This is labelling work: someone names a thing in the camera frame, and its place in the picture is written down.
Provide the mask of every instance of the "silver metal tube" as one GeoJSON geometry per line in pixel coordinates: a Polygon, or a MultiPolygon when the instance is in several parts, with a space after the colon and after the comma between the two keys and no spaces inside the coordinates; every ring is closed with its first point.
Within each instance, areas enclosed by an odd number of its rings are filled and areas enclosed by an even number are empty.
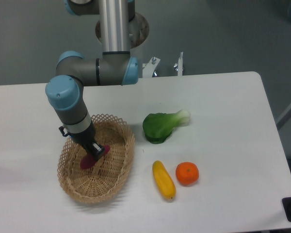
{"type": "Polygon", "coordinates": [[[103,52],[129,51],[128,1],[99,0],[103,52]]]}

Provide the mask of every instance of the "orange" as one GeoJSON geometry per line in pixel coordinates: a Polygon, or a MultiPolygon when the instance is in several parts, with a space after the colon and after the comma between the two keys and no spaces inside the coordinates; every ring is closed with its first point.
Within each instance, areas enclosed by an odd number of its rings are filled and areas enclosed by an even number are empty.
{"type": "Polygon", "coordinates": [[[189,185],[197,181],[199,177],[199,171],[194,163],[183,162],[176,168],[176,177],[180,184],[189,185]]]}

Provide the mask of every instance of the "red object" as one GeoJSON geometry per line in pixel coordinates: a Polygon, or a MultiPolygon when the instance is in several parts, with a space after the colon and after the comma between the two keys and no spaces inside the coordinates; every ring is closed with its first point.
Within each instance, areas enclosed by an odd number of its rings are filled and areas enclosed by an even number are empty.
{"type": "MultiPolygon", "coordinates": [[[[110,151],[110,146],[109,145],[104,145],[105,148],[105,154],[106,155],[110,151]]],[[[90,169],[95,165],[97,161],[94,159],[94,157],[91,154],[87,154],[84,156],[80,162],[80,167],[81,169],[90,169]]]]}

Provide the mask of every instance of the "white table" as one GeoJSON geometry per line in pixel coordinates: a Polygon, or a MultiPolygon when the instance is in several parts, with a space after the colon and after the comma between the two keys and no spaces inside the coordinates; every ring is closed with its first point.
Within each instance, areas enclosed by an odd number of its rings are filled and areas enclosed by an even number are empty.
{"type": "Polygon", "coordinates": [[[289,228],[281,199],[291,175],[260,76],[254,72],[140,79],[133,86],[86,87],[90,114],[122,117],[135,133],[127,183],[96,206],[74,202],[59,186],[65,143],[45,84],[0,86],[0,233],[245,232],[289,228]],[[192,113],[163,144],[143,137],[149,113],[192,113]],[[172,203],[160,196],[152,163],[173,178],[172,203]],[[179,185],[176,166],[197,164],[200,178],[179,185]]]}

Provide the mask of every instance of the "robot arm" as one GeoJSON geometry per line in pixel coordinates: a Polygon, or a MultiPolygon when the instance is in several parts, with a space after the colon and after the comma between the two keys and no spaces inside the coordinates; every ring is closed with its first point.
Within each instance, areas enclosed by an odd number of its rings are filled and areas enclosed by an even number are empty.
{"type": "MultiPolygon", "coordinates": [[[[70,1],[65,1],[66,7],[68,4],[79,14],[97,12],[95,0],[70,1]]],[[[63,123],[59,128],[62,135],[71,136],[96,161],[104,154],[104,147],[95,140],[95,127],[82,98],[83,87],[138,82],[138,62],[130,57],[128,5],[128,0],[99,0],[102,59],[85,60],[80,53],[67,51],[58,61],[56,77],[46,85],[48,100],[63,123]]]]}

